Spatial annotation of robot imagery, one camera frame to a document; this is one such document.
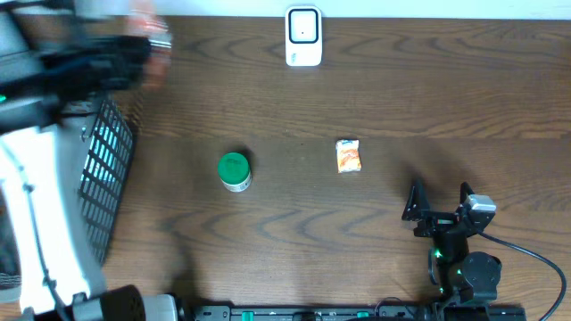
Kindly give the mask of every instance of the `green cap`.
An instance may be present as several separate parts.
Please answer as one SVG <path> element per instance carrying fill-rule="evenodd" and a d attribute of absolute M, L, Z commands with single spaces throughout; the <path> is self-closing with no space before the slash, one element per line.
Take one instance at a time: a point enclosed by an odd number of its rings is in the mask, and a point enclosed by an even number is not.
<path fill-rule="evenodd" d="M 218 175 L 226 184 L 240 184 L 250 175 L 248 160 L 241 153 L 229 152 L 218 163 Z"/>

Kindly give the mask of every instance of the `metal grid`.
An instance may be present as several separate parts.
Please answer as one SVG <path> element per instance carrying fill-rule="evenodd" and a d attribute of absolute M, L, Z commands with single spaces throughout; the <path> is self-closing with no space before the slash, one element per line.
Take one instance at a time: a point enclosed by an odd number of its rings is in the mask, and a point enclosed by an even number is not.
<path fill-rule="evenodd" d="M 133 154 L 133 135 L 115 102 L 103 100 L 79 186 L 87 240 L 103 264 Z"/>

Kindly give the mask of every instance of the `brown wooden surface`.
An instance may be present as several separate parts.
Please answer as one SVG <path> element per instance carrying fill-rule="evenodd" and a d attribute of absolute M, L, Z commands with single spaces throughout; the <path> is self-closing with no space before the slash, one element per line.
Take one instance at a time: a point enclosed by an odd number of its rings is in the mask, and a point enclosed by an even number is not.
<path fill-rule="evenodd" d="M 169 18 L 167 85 L 121 95 L 141 136 L 104 267 L 111 288 L 257 304 L 438 295 L 430 240 L 400 221 L 410 180 L 437 209 L 459 184 L 499 210 L 486 229 L 571 273 L 571 29 L 559 21 L 324 20 L 323 62 L 290 68 L 282 19 Z M 335 140 L 363 170 L 337 174 Z M 246 151 L 230 193 L 219 158 Z M 501 303 L 538 319 L 559 278 L 479 236 Z M 0 307 L 6 315 L 15 306 Z M 571 318 L 566 298 L 553 320 Z"/>

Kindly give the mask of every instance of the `white device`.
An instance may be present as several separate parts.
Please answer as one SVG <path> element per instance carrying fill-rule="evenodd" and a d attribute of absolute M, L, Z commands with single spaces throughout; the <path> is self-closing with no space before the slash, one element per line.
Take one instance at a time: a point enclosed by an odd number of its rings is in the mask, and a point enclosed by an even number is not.
<path fill-rule="evenodd" d="M 69 156 L 90 144 L 79 143 L 78 132 L 51 125 L 0 136 L 0 187 L 20 254 L 21 320 L 54 310 L 56 297 L 46 286 L 45 270 L 56 282 L 60 304 L 73 307 L 75 320 L 103 319 L 97 298 L 107 292 L 105 278 L 88 248 L 77 193 L 66 188 L 77 183 L 83 167 L 80 163 L 78 172 L 78 158 Z M 79 293 L 87 300 L 76 304 Z M 172 296 L 142 299 L 147 320 L 178 320 Z"/>
<path fill-rule="evenodd" d="M 321 63 L 321 11 L 315 6 L 293 6 L 285 13 L 285 62 L 290 66 Z"/>

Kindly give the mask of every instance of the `orange packet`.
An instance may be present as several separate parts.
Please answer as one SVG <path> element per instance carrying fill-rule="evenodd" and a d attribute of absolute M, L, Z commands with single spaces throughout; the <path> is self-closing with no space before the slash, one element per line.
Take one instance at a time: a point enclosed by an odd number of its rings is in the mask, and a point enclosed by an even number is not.
<path fill-rule="evenodd" d="M 342 139 L 335 144 L 337 172 L 360 171 L 359 140 Z"/>

